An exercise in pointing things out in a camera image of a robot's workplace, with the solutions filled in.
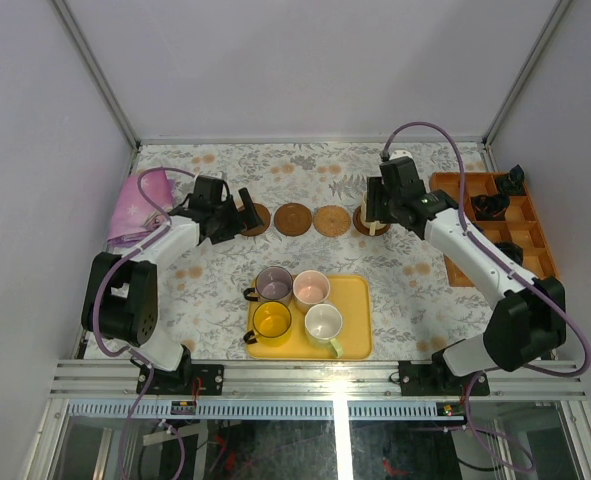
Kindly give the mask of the dark brown wooden coaster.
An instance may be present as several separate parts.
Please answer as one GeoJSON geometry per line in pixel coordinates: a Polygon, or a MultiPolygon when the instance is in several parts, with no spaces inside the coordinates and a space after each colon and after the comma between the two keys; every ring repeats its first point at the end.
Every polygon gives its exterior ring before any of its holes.
{"type": "Polygon", "coordinates": [[[271,213],[267,209],[267,207],[261,203],[254,203],[253,206],[259,215],[261,223],[252,229],[247,228],[245,231],[243,231],[241,235],[245,237],[254,237],[261,235],[268,229],[268,227],[271,224],[271,213]]]}

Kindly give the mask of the pale green mug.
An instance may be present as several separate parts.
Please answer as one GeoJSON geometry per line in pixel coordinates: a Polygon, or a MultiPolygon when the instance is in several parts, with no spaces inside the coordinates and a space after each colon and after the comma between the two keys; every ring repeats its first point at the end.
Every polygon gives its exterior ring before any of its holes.
{"type": "Polygon", "coordinates": [[[377,230],[381,227],[381,225],[377,221],[370,222],[367,220],[367,200],[367,193],[364,192],[360,208],[360,222],[362,226],[367,229],[369,236],[375,236],[377,230]]]}

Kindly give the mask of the reddish brown wooden coaster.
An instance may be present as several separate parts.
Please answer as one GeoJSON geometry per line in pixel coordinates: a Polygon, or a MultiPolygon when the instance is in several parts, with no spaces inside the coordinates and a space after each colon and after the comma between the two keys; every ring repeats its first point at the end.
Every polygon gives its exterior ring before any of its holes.
{"type": "Polygon", "coordinates": [[[376,228],[374,230],[372,230],[369,226],[367,226],[365,223],[362,222],[361,220],[361,208],[357,207],[353,213],[353,225],[356,228],[356,230],[358,232],[360,232],[362,235],[365,236],[369,236],[369,237],[378,237],[381,236],[383,234],[385,234],[391,227],[390,224],[376,224],[376,228]]]}

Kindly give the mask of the woven rattan coaster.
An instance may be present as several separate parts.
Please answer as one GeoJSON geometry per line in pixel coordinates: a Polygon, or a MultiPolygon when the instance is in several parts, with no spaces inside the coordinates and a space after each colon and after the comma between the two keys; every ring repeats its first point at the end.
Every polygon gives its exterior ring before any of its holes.
{"type": "Polygon", "coordinates": [[[337,205],[320,207],[313,216],[315,229],[329,238],[344,235],[350,228],[351,217],[346,209],[337,205]]]}

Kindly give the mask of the white mug green handle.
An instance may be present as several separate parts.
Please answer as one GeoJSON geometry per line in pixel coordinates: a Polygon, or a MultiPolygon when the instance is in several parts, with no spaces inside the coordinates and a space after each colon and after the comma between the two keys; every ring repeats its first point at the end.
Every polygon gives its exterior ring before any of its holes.
{"type": "Polygon", "coordinates": [[[344,355],[338,339],[343,329],[343,316],[335,306],[318,304],[311,307],[304,317],[304,328],[311,345],[329,349],[335,358],[344,355]]]}

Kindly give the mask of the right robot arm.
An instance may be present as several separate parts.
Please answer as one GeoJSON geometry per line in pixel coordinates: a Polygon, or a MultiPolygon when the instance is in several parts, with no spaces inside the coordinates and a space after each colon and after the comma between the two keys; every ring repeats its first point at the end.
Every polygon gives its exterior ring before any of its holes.
{"type": "Polygon", "coordinates": [[[446,192],[427,191],[411,158],[386,160],[369,178],[366,218],[401,225],[440,250],[492,310],[483,333],[437,354],[430,378],[438,392],[457,392],[477,371],[515,371],[565,342],[560,281],[539,279],[488,240],[446,192]]]}

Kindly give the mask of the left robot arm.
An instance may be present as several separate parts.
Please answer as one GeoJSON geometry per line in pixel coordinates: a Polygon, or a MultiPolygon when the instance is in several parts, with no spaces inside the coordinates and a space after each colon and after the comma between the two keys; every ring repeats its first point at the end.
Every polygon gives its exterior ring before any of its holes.
{"type": "Polygon", "coordinates": [[[123,254],[102,252],[91,266],[81,323],[108,357],[127,351],[150,369],[159,370],[159,382],[172,394],[187,392],[194,381],[190,350],[174,341],[159,320],[158,275],[184,253],[208,240],[213,245],[264,225],[246,188],[238,190],[237,207],[227,182],[207,175],[194,179],[193,190],[179,205],[166,208],[153,198],[148,178],[168,187],[166,173],[179,168],[156,167],[135,177],[137,193],[128,214],[140,204],[153,209],[151,229],[123,254]]]}

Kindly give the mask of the pink cup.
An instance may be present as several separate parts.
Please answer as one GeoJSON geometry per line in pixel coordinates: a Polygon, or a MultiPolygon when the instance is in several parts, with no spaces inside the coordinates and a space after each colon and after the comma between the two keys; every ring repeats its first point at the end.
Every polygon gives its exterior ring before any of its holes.
{"type": "Polygon", "coordinates": [[[329,300],[330,292],[328,277],[319,271],[303,271],[293,281],[295,304],[304,314],[316,305],[325,304],[329,300]]]}

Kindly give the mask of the purple folded cloth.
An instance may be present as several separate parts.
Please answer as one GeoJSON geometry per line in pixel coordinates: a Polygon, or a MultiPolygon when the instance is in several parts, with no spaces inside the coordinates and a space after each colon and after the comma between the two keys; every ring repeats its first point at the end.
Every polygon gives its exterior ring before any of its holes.
{"type": "MultiPolygon", "coordinates": [[[[138,178],[137,174],[129,176],[118,196],[107,238],[111,247],[136,244],[164,221],[163,215],[141,195],[138,178]]],[[[173,208],[172,186],[163,171],[149,173],[141,181],[144,193],[165,211],[173,208]]]]}

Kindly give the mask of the black coiled item middle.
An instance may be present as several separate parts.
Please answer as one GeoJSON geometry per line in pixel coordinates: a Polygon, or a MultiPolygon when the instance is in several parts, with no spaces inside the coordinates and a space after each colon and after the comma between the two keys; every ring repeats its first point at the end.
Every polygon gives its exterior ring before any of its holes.
{"type": "Polygon", "coordinates": [[[471,206],[477,220],[504,221],[510,197],[502,193],[477,195],[471,198],[471,206]]]}

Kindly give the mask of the black coiled item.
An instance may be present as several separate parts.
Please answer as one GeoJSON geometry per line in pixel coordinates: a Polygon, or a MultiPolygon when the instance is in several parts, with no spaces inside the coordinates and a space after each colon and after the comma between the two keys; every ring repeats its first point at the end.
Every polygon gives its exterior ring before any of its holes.
{"type": "Polygon", "coordinates": [[[477,195],[471,198],[471,206],[477,220],[504,221],[510,197],[502,193],[477,195]]]}
{"type": "Polygon", "coordinates": [[[524,253],[519,245],[512,242],[497,242],[495,243],[495,246],[511,261],[520,266],[523,265],[524,253]]]}
{"type": "Polygon", "coordinates": [[[525,196],[525,172],[515,165],[507,173],[498,176],[495,184],[499,193],[507,196],[525,196]]]}

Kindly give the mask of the orange compartment organizer tray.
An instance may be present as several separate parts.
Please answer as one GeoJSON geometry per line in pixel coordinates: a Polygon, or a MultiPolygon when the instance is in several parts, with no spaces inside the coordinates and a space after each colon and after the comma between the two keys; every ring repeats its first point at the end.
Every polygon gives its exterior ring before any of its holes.
{"type": "MultiPolygon", "coordinates": [[[[524,194],[510,196],[510,204],[503,217],[483,220],[471,199],[479,195],[498,193],[495,179],[503,173],[467,173],[465,181],[464,210],[466,216],[481,228],[483,234],[493,243],[510,242],[523,251],[524,268],[535,273],[540,279],[549,276],[559,278],[559,273],[550,252],[548,242],[537,217],[535,208],[524,185],[524,194]]],[[[429,180],[430,190],[443,190],[458,200],[460,175],[457,172],[436,172],[429,180]]],[[[473,283],[444,255],[444,263],[451,287],[473,287],[473,283]]]]}

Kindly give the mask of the yellow plastic tray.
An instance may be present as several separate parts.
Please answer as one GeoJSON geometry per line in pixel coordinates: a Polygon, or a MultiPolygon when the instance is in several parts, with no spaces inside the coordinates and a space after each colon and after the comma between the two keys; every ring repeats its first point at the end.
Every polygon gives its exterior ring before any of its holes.
{"type": "Polygon", "coordinates": [[[295,299],[288,305],[292,314],[290,336],[281,346],[262,343],[245,344],[249,356],[262,360],[361,361],[372,350],[371,302],[368,282],[353,274],[330,274],[330,303],[343,317],[338,341],[343,355],[337,358],[330,347],[315,346],[305,332],[305,314],[296,307],[295,299]]]}

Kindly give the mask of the black coiled item top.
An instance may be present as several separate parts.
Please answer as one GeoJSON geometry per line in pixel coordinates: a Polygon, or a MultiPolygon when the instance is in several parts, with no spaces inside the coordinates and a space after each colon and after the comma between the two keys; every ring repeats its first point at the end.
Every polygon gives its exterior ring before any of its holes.
{"type": "Polygon", "coordinates": [[[499,193],[507,196],[525,196],[525,172],[515,165],[507,173],[498,176],[495,184],[499,193]]]}

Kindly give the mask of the black coiled item bottom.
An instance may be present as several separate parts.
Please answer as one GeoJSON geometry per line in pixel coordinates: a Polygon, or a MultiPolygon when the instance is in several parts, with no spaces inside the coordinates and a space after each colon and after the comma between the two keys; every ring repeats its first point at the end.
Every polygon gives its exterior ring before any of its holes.
{"type": "Polygon", "coordinates": [[[524,253],[519,245],[512,242],[497,242],[495,243],[495,246],[511,261],[520,266],[523,265],[524,253]]]}

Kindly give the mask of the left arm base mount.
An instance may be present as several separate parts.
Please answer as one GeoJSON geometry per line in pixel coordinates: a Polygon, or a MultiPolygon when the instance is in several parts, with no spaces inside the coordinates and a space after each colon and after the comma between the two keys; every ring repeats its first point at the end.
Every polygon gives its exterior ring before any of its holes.
{"type": "Polygon", "coordinates": [[[153,379],[146,389],[148,395],[220,396],[225,367],[222,364],[192,364],[186,371],[168,372],[153,369],[153,379]]]}

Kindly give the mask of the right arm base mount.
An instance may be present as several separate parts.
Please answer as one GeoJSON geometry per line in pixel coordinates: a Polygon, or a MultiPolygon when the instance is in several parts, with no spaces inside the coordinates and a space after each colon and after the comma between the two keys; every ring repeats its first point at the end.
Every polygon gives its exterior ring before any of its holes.
{"type": "Polygon", "coordinates": [[[473,396],[489,396],[490,387],[483,374],[472,382],[474,373],[455,376],[440,363],[399,361],[398,373],[401,394],[405,397],[463,396],[472,385],[473,396]]]}

